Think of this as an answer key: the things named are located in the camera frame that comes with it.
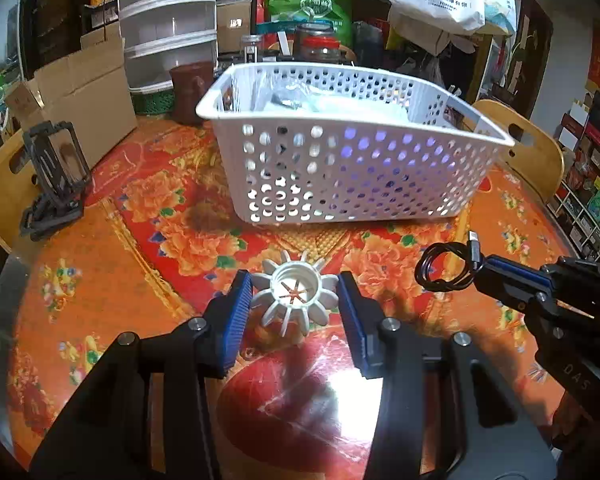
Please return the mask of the white flower-shaped plastic cap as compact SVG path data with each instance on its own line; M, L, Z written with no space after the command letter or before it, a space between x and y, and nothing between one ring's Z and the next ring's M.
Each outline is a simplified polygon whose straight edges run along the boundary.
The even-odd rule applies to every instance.
M257 291L251 299L252 310L260 309L260 325L268 327L279 321L279 335L285 336L291 323L306 336L313 325L327 326L332 312L339 306L337 274L323 274L323 258L314 263L304 252L293 259L289 252L280 253L281 262L265 259L262 271L251 275Z

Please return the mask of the blue masks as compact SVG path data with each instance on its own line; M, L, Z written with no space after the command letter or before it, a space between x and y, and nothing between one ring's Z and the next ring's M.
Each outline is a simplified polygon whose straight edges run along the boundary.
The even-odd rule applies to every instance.
M263 76L253 87L250 112L293 112L298 115L342 115L356 118L407 120L406 107L396 102L354 98L288 77Z

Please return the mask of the purple tissue pack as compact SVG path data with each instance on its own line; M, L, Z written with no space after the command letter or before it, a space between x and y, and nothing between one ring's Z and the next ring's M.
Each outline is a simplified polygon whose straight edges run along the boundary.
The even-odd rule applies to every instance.
M327 221L455 216L467 202L457 148L431 134L347 128L321 148L307 202Z

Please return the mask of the white shelf with goods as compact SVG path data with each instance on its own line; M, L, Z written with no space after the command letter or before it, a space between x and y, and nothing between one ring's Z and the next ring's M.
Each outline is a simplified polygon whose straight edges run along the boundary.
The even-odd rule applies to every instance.
M574 251L600 262L600 90L562 116L557 142L565 171L548 209Z

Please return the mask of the red floral tablecloth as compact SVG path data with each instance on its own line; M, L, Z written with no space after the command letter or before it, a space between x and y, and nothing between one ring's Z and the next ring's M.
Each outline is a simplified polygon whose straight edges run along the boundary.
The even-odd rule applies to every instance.
M425 333L464 330L490 354L528 413L547 426L562 387L535 362L522 316L473 289L425 292L413 269L434 242L480 236L486 254L528 266L565 255L521 180L494 167L462 213L439 222L257 228L233 211L210 129L143 119L94 170L84 216L34 258L6 379L16 459L27 465L55 417L118 333L173 330L225 292L240 269L283 252L353 273L385 312ZM337 312L325 326L262 326L250 316L235 366L208 385L231 479L358 479L380 383L353 366Z

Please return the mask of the right wooden chair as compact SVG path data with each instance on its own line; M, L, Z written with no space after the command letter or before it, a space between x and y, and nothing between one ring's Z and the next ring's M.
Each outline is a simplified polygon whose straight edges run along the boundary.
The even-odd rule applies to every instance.
M557 192L565 171L564 155L557 142L501 102L480 99L474 107L514 139L514 146L501 159L548 203Z

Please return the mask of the wooden chair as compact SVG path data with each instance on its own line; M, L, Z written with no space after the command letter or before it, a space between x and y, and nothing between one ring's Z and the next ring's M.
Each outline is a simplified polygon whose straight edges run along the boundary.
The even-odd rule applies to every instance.
M41 193L35 170L18 130L0 147L0 246L10 254L20 237L23 211Z
M557 192L565 171L564 155L557 142L501 102L480 99L474 107L514 139L514 146L501 159L548 203Z

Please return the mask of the white perforated plastic basket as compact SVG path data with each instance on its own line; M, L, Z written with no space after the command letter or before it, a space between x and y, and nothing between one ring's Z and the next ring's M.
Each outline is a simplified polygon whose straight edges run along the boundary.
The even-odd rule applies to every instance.
M351 65L234 65L196 112L258 226L454 217L514 144L432 82Z

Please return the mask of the black phone stand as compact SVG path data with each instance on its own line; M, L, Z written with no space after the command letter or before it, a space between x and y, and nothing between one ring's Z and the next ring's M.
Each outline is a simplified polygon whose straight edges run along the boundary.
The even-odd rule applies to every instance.
M23 146L41 193L23 211L20 234L38 242L83 216L92 176L71 122L41 122L23 133Z

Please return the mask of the dark red cup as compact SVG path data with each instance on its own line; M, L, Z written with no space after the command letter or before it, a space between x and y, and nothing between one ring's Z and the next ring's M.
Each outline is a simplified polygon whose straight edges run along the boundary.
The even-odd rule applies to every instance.
M196 107L213 82L213 64L209 61L173 67L174 107L172 118L181 125L200 126L204 120Z

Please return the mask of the left wooden chair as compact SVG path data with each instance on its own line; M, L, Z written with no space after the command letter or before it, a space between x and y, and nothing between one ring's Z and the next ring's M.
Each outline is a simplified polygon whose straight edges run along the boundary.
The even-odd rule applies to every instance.
M41 193L35 170L18 130L0 147L0 246L10 254L20 237L23 211Z

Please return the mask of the cardboard box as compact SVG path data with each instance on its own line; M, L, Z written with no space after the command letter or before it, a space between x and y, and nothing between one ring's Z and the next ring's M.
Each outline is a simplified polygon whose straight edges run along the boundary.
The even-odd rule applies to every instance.
M137 126L120 37L43 66L31 80L13 84L5 103L24 131L71 122L90 167Z

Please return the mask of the red-lidded glass jar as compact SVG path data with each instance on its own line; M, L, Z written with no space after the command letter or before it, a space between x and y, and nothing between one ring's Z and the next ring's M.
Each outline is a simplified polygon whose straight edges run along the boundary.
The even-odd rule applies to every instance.
M294 30L296 61L314 63L338 63L340 42L331 24L302 22Z

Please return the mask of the stacked white plastic drawers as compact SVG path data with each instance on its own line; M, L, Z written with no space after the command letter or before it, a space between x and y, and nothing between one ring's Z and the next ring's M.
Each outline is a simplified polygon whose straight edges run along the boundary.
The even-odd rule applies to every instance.
M119 25L133 93L171 88L174 67L216 65L216 0L119 0Z

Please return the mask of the green shopping bag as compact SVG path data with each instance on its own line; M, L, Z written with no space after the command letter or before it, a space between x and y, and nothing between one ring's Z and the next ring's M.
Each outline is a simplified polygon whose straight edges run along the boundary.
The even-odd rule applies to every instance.
M340 44L353 46L352 0L264 0L271 22L326 21Z

